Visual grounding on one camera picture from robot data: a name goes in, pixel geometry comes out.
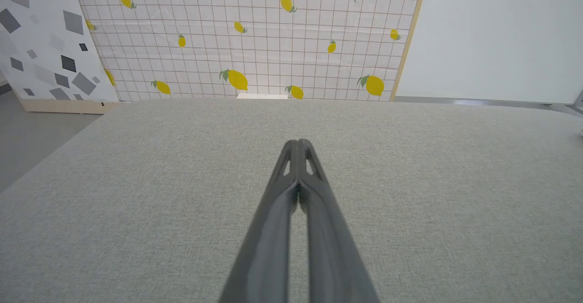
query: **gray fabric surface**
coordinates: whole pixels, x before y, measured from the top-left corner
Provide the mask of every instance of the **gray fabric surface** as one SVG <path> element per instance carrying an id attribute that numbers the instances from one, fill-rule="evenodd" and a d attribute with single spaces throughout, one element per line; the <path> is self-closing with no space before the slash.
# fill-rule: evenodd
<path id="1" fill-rule="evenodd" d="M 307 138 L 383 302 L 580 302 L 581 126 L 526 108 L 127 104 L 0 194 L 0 301 L 216 301 L 279 151 Z"/>

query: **white grid board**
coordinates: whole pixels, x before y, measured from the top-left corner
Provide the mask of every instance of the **white grid board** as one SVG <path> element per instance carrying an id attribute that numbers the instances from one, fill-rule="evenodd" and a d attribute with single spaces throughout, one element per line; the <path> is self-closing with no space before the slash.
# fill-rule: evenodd
<path id="1" fill-rule="evenodd" d="M 219 78 L 225 69 L 248 79 L 247 93 L 304 99 L 388 101 L 401 63 L 417 0 L 79 0 L 97 26 L 93 39 L 114 75 L 122 101 L 154 98 L 234 98 L 239 90 Z M 238 33 L 239 21 L 248 29 Z M 397 29 L 401 39 L 389 36 Z M 178 34 L 187 44 L 178 45 Z M 336 51 L 327 53 L 330 40 Z M 359 77 L 375 75 L 384 91 L 370 95 Z M 151 81 L 168 84 L 159 93 Z"/>

